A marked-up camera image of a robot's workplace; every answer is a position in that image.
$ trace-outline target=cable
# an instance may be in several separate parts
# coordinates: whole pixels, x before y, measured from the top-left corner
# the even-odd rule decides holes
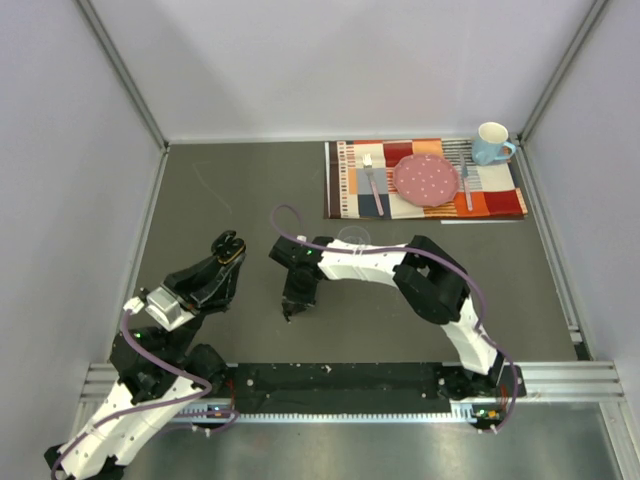
[[[217,416],[220,414],[229,414],[229,415],[233,415],[229,421],[227,423],[223,423],[221,426],[217,427],[217,428],[203,428],[203,427],[198,427],[196,425],[194,425],[193,423],[183,423],[183,424],[176,424],[176,425],[172,425],[169,428],[164,428],[162,430],[160,430],[158,433],[156,433],[153,438],[158,438],[158,437],[162,437],[163,435],[169,433],[169,432],[173,432],[174,430],[191,430],[191,431],[199,431],[202,430],[203,432],[206,433],[207,438],[212,434],[218,434],[221,432],[224,432],[225,430],[228,430],[231,425],[233,425],[234,423],[236,423],[238,421],[238,418],[240,418],[240,415],[237,411],[235,410],[216,410],[216,411],[210,411],[210,412],[196,412],[195,414],[192,413],[179,413],[178,415],[176,415],[174,418],[185,418],[185,417],[192,417],[192,416],[198,416],[198,417],[212,417],[212,416]]]
[[[198,385],[201,385],[203,387],[203,390],[201,390],[199,392],[196,392],[196,393],[193,393],[193,394],[190,394],[190,395],[185,395],[184,397],[174,398],[173,400],[166,400],[164,402],[154,403],[152,405],[140,405],[140,406],[137,406],[137,407],[126,408],[124,410],[120,410],[120,411],[114,412],[114,413],[112,413],[110,415],[107,415],[103,419],[98,420],[96,423],[94,423],[93,424],[93,428],[94,429],[98,429],[102,425],[104,425],[105,423],[108,423],[111,420],[119,418],[119,417],[121,417],[123,415],[129,415],[131,413],[144,412],[146,410],[153,410],[154,408],[169,407],[171,405],[175,405],[177,403],[182,403],[182,402],[187,402],[187,401],[188,402],[192,402],[193,400],[197,400],[198,398],[204,397],[209,392],[211,392],[211,389],[213,388],[211,383],[209,383],[204,378],[201,378],[201,377],[198,377],[198,376],[193,375],[191,373],[185,372],[184,370],[180,370],[179,368],[174,367],[173,365],[171,365],[171,364],[169,364],[169,363],[167,363],[167,362],[165,362],[163,360],[160,360],[158,357],[153,355],[151,352],[148,352],[147,350],[145,350],[138,342],[136,342],[133,339],[133,336],[129,332],[129,319],[130,318],[131,318],[131,310],[125,310],[124,315],[122,316],[122,321],[120,322],[120,331],[121,331],[122,336],[124,337],[125,341],[129,344],[129,346],[133,350],[135,350],[142,357],[146,358],[151,363],[157,365],[158,367],[162,368],[163,370],[166,370],[169,373],[173,373],[174,375],[177,375],[179,377],[184,377],[184,378],[186,378],[188,380],[191,380],[194,383],[197,383]],[[235,410],[228,410],[228,411],[220,410],[220,411],[217,411],[216,413],[227,413],[227,412],[230,413],[230,414],[233,414],[234,418],[230,422],[225,424],[223,427],[226,427],[227,425],[230,426],[230,424],[234,423],[238,419],[238,416],[240,415]],[[60,456],[56,459],[56,461],[53,463],[53,466],[51,467],[51,480],[57,480],[56,470],[58,469],[58,467],[60,466],[62,461],[69,455],[69,453],[71,453],[80,444],[80,442],[82,442],[85,438],[87,438],[88,435],[89,434],[87,432],[83,432],[80,435],[78,435],[75,438],[75,440],[73,442],[71,442],[71,444],[67,447],[67,449],[60,454]]]
[[[303,226],[304,226],[304,222],[302,220],[302,215],[300,215],[300,212],[298,212],[294,207],[292,207],[291,205],[287,205],[287,204],[277,205],[271,211],[271,226],[273,227],[273,229],[281,237],[284,237],[287,240],[290,240],[292,242],[295,242],[295,243],[298,243],[300,245],[303,245],[303,246],[305,246],[307,248],[312,248],[312,249],[320,250],[320,251],[323,251],[323,252],[343,253],[343,254],[347,254],[347,255],[352,255],[354,253],[354,250],[350,250],[350,249],[346,249],[346,248],[334,248],[334,247],[325,247],[323,245],[316,245],[315,243],[307,242],[305,240],[300,240],[296,236],[285,232],[284,230],[282,230],[278,226],[278,223],[276,222],[276,213],[278,213],[278,211],[280,211],[282,209],[289,210],[291,213],[293,213],[295,215],[295,217],[297,218],[298,223],[300,224],[300,227],[302,229],[303,229]],[[465,282],[467,282],[469,287],[471,287],[471,289],[474,291],[474,293],[478,297],[478,300],[480,302],[480,307],[479,307],[479,312],[478,312],[478,321],[474,325],[474,330],[478,334],[480,334],[480,337],[489,346],[495,348],[498,352],[500,352],[502,354],[502,356],[505,358],[505,360],[507,360],[509,362],[509,365],[511,367],[511,373],[513,375],[513,392],[512,392],[512,396],[511,396],[511,404],[509,405],[509,409],[507,410],[507,413],[506,413],[506,415],[504,417],[504,420],[502,422],[500,422],[500,424],[497,427],[495,427],[495,429],[492,428],[491,430],[485,430],[486,432],[498,433],[500,430],[502,430],[504,425],[511,418],[511,415],[513,414],[513,410],[515,409],[515,406],[516,406],[516,399],[518,398],[518,390],[519,390],[519,388],[518,388],[519,387],[519,385],[518,385],[518,370],[516,369],[515,362],[513,361],[513,358],[511,357],[511,355],[509,355],[506,350],[504,350],[496,342],[491,340],[482,331],[482,320],[484,318],[484,314],[485,314],[486,307],[487,307],[487,302],[486,302],[484,293],[482,292],[482,290],[480,289],[478,284],[475,282],[475,280],[473,280],[473,278],[471,278],[465,271],[463,271],[457,265],[454,265],[453,263],[449,262],[448,260],[446,260],[446,259],[444,259],[442,257],[439,257],[438,255],[434,255],[433,253],[425,252],[424,250],[420,250],[418,248],[413,248],[413,247],[380,247],[380,248],[372,248],[372,249],[368,249],[368,250],[358,250],[358,254],[362,254],[362,255],[374,255],[374,254],[377,254],[377,253],[391,253],[391,252],[412,253],[414,255],[419,255],[421,257],[425,257],[425,258],[428,258],[430,260],[433,260],[433,261],[439,263],[443,267],[446,267],[449,270],[451,270],[452,272],[454,272],[455,274],[459,275]]]

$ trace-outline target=white wall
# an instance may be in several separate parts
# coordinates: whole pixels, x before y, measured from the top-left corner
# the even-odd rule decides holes
[[[616,0],[531,141],[599,358],[640,420],[640,3]]]
[[[591,0],[94,0],[171,139],[520,131]]]
[[[0,1],[0,476],[48,478],[104,360],[159,152],[70,0]]]

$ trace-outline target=knife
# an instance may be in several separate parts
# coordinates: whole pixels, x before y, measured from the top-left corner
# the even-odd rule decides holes
[[[467,210],[473,211],[473,202],[471,201],[471,188],[469,188],[469,170],[467,169],[467,161],[464,159],[462,152],[460,155],[460,166],[462,167],[462,188],[464,188],[464,196],[467,199]]]

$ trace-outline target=light blue mug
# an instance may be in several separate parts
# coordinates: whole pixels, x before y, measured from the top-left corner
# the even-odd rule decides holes
[[[511,158],[516,153],[516,146],[507,142],[507,138],[509,138],[509,131],[504,125],[496,122],[480,125],[478,136],[473,140],[471,147],[473,161],[478,165],[489,165]],[[504,147],[511,150],[509,155],[500,155]]]

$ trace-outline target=fork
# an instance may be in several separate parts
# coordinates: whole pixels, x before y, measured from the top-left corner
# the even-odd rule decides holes
[[[376,200],[376,207],[378,208],[378,215],[382,217],[384,216],[384,209],[382,208],[382,202],[380,201],[378,185],[376,184],[376,179],[373,176],[373,160],[371,160],[371,154],[367,153],[362,156],[362,164],[364,165],[364,171],[367,174],[367,177],[369,177],[373,198]]]

